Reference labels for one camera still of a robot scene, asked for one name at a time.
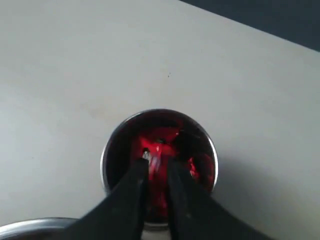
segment stainless steel cup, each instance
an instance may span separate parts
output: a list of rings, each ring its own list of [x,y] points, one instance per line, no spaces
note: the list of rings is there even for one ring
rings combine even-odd
[[[132,140],[141,130],[153,127],[183,126],[183,133],[188,139],[188,149],[195,149],[212,158],[214,178],[213,191],[218,178],[218,157],[213,141],[208,133],[191,117],[169,109],[151,109],[139,112],[124,120],[111,134],[101,156],[100,174],[106,193],[112,190],[130,167]],[[167,222],[146,220],[147,230],[163,230]]]
[[[44,240],[73,224],[73,218],[40,218],[0,226],[0,240]]]

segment table surface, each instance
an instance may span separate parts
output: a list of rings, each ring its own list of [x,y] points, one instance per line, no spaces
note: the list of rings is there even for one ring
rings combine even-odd
[[[117,124],[169,108],[212,137],[218,202],[319,239],[318,52],[177,0],[2,1],[0,30],[0,225],[81,217]]]

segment dark background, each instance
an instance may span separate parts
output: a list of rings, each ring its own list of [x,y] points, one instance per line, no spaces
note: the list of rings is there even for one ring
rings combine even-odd
[[[181,0],[320,52],[320,0]]]

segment metal bowl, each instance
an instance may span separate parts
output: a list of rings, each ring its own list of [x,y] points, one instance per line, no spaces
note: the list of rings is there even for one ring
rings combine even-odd
[[[183,126],[185,134],[192,139],[188,149],[197,149],[212,158],[214,178],[210,186],[213,191],[218,178],[218,157],[213,141],[208,133],[191,117],[169,109],[151,109],[139,112],[124,120],[111,134],[101,156],[100,174],[106,193],[112,190],[126,174],[130,167],[130,151],[132,140],[147,128]],[[163,230],[168,222],[149,221],[144,224],[147,230]]]
[[[0,226],[0,240],[44,240],[73,224],[73,218],[40,218]]]

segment black plastic tool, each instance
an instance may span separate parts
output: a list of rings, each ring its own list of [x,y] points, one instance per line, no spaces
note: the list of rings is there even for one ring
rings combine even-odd
[[[48,240],[140,240],[146,213],[149,162],[137,160],[96,208]],[[172,240],[268,240],[218,205],[180,163],[168,163]]]

